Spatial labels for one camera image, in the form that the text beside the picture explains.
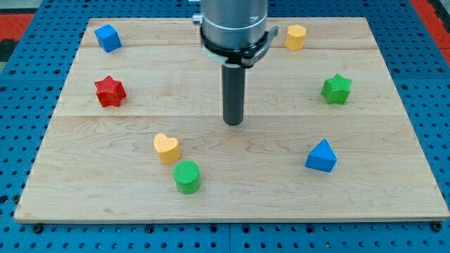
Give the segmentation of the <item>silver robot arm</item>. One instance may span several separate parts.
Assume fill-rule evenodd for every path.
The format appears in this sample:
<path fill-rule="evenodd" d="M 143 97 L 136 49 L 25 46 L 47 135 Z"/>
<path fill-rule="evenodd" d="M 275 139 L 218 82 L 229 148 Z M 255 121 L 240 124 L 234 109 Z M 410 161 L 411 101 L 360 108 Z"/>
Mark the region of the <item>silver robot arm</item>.
<path fill-rule="evenodd" d="M 268 7 L 267 0 L 200 0 L 193 22 L 215 46 L 247 48 L 263 38 Z"/>

